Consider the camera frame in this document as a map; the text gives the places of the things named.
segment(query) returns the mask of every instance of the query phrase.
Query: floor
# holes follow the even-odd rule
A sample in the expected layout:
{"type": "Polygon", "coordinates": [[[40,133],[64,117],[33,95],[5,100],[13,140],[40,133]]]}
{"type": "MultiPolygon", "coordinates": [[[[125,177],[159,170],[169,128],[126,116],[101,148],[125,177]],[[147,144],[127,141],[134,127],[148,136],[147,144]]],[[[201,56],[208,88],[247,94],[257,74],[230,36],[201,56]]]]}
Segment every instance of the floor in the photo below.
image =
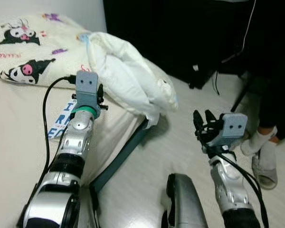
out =
{"type": "MultiPolygon", "coordinates": [[[[215,200],[214,185],[210,176],[208,158],[201,152],[194,136],[192,113],[210,109],[217,117],[228,112],[243,82],[233,75],[219,75],[218,96],[212,81],[202,90],[190,90],[188,85],[173,80],[179,99],[179,109],[160,119],[99,194],[102,228],[160,228],[164,211],[163,195],[168,175],[185,173],[193,180],[203,205],[210,228],[224,227],[215,200]]],[[[249,117],[248,130],[257,124],[259,96],[248,94],[237,109],[249,117]]],[[[245,157],[237,147],[238,163],[251,172],[251,158],[245,157]]],[[[272,228],[285,228],[285,141],[277,148],[278,186],[263,191],[269,224],[272,228]]],[[[250,187],[248,189],[256,215],[261,221],[259,204],[250,187]]]]}

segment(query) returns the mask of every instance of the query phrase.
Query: bed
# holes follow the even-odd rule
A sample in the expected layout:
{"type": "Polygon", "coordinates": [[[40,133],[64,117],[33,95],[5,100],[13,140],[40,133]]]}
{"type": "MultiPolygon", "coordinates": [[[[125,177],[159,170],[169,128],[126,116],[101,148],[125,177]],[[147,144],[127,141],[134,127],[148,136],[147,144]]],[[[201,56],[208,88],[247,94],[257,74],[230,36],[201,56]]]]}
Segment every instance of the bed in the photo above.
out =
{"type": "MultiPolygon", "coordinates": [[[[109,106],[94,124],[81,178],[85,190],[98,193],[160,114],[177,108],[169,77],[130,43],[90,32],[54,13],[4,20],[0,23],[0,227],[15,226],[45,164],[46,89],[78,70],[98,74],[104,105],[109,106]]],[[[68,82],[57,87],[47,100],[49,136],[75,91],[68,82]]],[[[58,141],[50,140],[50,160],[58,141]]]]}
{"type": "MultiPolygon", "coordinates": [[[[45,87],[14,85],[0,80],[0,227],[16,224],[44,166],[42,101],[45,91],[45,87]]],[[[72,89],[51,91],[47,106],[49,126],[73,93],[72,89]]],[[[109,110],[102,111],[95,121],[92,151],[87,158],[90,162],[82,178],[86,186],[93,181],[96,191],[105,185],[147,133],[143,127],[146,125],[144,116],[124,110],[108,96],[104,98],[109,110]]],[[[50,140],[51,158],[57,145],[57,140],[50,140]]]]}

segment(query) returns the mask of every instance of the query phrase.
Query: sticker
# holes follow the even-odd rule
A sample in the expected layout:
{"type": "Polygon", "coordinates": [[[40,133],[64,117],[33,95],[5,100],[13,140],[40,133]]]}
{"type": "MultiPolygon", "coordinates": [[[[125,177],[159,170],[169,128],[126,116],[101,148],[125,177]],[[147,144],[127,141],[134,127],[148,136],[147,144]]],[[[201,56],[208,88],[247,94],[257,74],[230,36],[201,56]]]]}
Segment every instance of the sticker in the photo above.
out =
{"type": "Polygon", "coordinates": [[[70,115],[76,105],[76,102],[76,99],[70,99],[69,102],[66,104],[65,108],[62,110],[61,114],[58,116],[55,123],[47,133],[49,139],[54,139],[61,136],[63,130],[70,122],[70,115]]]}

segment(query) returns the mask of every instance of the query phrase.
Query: white bedsheet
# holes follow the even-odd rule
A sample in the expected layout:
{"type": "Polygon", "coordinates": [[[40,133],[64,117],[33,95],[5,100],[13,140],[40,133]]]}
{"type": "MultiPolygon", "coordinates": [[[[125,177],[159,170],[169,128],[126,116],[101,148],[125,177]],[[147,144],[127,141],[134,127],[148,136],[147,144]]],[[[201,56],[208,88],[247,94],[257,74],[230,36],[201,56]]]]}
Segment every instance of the white bedsheet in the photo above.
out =
{"type": "MultiPolygon", "coordinates": [[[[0,80],[0,228],[14,227],[45,163],[42,101],[46,87],[25,86],[0,80]]],[[[69,101],[72,89],[54,88],[47,103],[47,124],[51,127],[69,101]]],[[[107,96],[96,119],[83,183],[88,184],[115,158],[143,121],[107,96]]],[[[51,159],[57,140],[50,141],[51,159]]]]}

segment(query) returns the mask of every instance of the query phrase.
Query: black cable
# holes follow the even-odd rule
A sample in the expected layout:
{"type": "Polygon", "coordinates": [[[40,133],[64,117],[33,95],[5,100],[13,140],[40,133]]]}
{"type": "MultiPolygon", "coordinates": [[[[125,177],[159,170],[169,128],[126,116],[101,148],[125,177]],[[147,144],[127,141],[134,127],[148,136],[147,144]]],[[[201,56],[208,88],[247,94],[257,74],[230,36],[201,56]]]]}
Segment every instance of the black cable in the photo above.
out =
{"type": "Polygon", "coordinates": [[[215,76],[215,89],[217,94],[219,95],[219,90],[218,90],[218,71],[217,71],[217,75],[215,76]]]}
{"type": "MultiPolygon", "coordinates": [[[[58,150],[59,150],[59,148],[60,148],[60,145],[61,145],[61,143],[62,143],[62,138],[63,138],[63,136],[65,135],[66,130],[67,130],[67,126],[63,129],[63,132],[62,132],[62,134],[61,134],[61,136],[60,136],[59,143],[58,143],[58,147],[57,147],[57,150],[56,150],[56,153],[55,153],[54,158],[55,158],[56,155],[57,155],[57,152],[58,152],[58,150]]],[[[52,166],[52,164],[53,164],[53,162],[54,162],[54,158],[53,158],[52,162],[50,163],[50,165],[48,166],[47,172],[48,172],[49,169],[51,168],[51,166],[52,166]]]]}
{"type": "Polygon", "coordinates": [[[246,29],[246,32],[245,32],[245,35],[244,35],[244,39],[243,39],[243,45],[242,45],[242,48],[239,52],[229,56],[228,58],[224,59],[221,61],[221,63],[226,63],[228,62],[229,60],[233,59],[234,57],[237,57],[239,56],[240,54],[242,54],[242,52],[244,51],[244,48],[245,48],[245,42],[246,42],[246,38],[247,38],[247,34],[248,34],[248,30],[249,30],[249,26],[250,26],[250,22],[251,22],[251,18],[252,18],[252,15],[253,15],[253,12],[255,10],[255,6],[256,6],[256,1],[254,1],[253,3],[253,7],[252,7],[252,10],[251,10],[251,13],[250,13],[250,17],[249,17],[249,21],[248,21],[248,24],[247,24],[247,29],[246,29]]]}
{"type": "Polygon", "coordinates": [[[197,131],[197,137],[198,137],[198,140],[201,142],[201,144],[203,146],[205,146],[207,150],[211,151],[212,153],[214,153],[215,155],[217,155],[218,157],[220,157],[224,161],[226,161],[229,164],[231,164],[248,181],[248,183],[252,187],[253,191],[256,193],[257,199],[258,199],[258,201],[260,203],[261,217],[262,217],[262,221],[263,221],[264,227],[265,228],[269,228],[267,211],[266,211],[266,207],[265,207],[265,204],[264,204],[264,201],[263,201],[262,191],[261,191],[260,185],[257,182],[257,180],[250,173],[248,173],[246,170],[244,170],[239,165],[234,163],[232,160],[230,160],[229,158],[227,158],[227,157],[223,156],[222,154],[218,153],[216,150],[214,150],[213,148],[209,147],[205,142],[203,142],[203,140],[201,139],[201,130],[197,131]]]}
{"type": "Polygon", "coordinates": [[[43,105],[42,105],[42,115],[43,115],[43,125],[44,125],[44,134],[45,134],[45,139],[46,139],[46,163],[44,165],[42,174],[40,176],[40,179],[38,181],[38,184],[36,186],[36,189],[39,188],[44,176],[46,175],[47,171],[48,171],[48,164],[49,164],[49,142],[48,142],[48,125],[47,125],[47,117],[46,117],[46,103],[47,103],[47,98],[48,98],[48,94],[49,91],[53,88],[53,86],[62,81],[62,80],[70,80],[70,77],[61,77],[57,80],[55,80],[48,88],[46,91],[46,94],[44,95],[44,99],[43,99],[43,105]]]}

